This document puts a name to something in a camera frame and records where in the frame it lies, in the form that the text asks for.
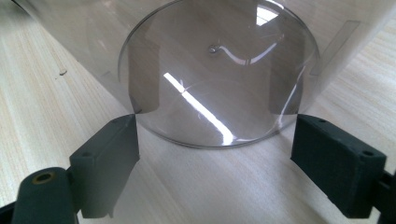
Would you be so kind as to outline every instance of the transparent plastic sheet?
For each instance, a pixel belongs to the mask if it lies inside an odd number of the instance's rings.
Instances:
[[[196,147],[279,131],[393,0],[17,0],[148,130]]]

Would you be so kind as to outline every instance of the light wood desk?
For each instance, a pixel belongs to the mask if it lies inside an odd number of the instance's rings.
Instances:
[[[59,73],[67,69],[64,76]],[[327,119],[396,169],[396,19],[318,97]],[[37,22],[0,1],[0,206],[126,111]],[[190,149],[139,127],[141,160],[113,219],[80,223],[375,223],[349,220],[290,160],[294,124],[248,146]]]

